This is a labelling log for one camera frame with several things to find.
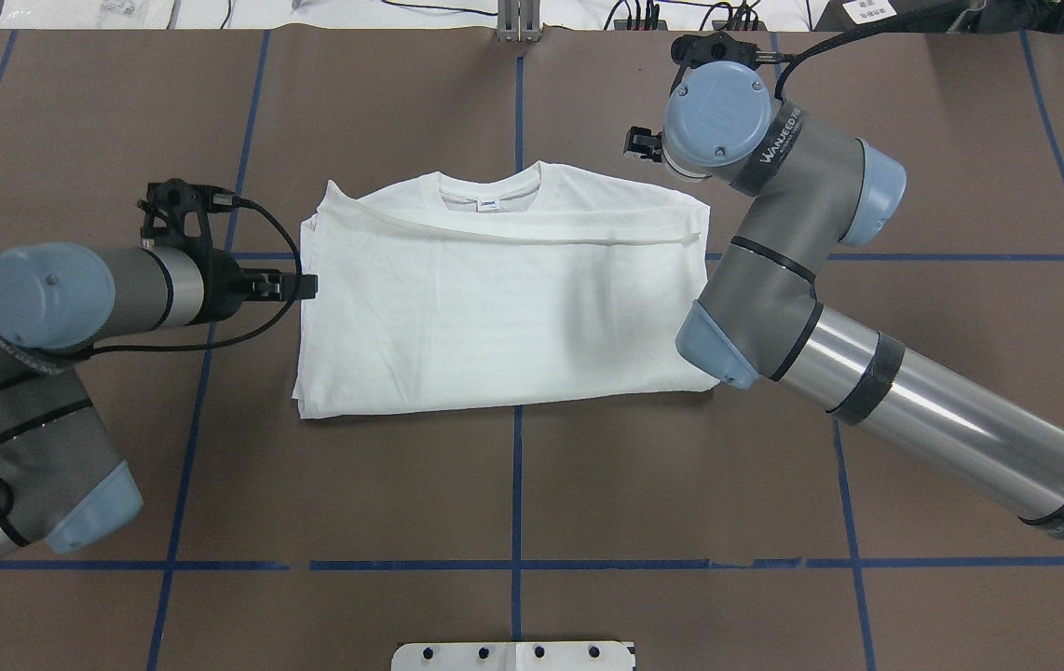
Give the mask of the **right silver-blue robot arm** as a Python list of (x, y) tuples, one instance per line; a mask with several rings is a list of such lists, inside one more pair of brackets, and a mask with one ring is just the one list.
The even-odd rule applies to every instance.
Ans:
[(682, 65), (661, 132), (627, 153), (750, 197), (678, 331), (689, 364), (724, 385), (766, 378), (842, 426), (886, 439), (1064, 544), (1064, 429), (826, 304), (836, 246), (877, 237), (907, 170), (864, 139), (771, 93), (749, 65)]

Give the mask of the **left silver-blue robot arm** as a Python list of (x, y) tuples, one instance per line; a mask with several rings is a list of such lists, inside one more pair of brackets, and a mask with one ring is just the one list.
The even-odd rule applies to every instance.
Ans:
[(220, 322), (246, 301), (310, 300), (315, 276), (243, 267), (211, 279), (179, 248), (51, 242), (0, 254), (0, 559), (68, 554), (124, 527), (140, 489), (74, 367), (99, 340)]

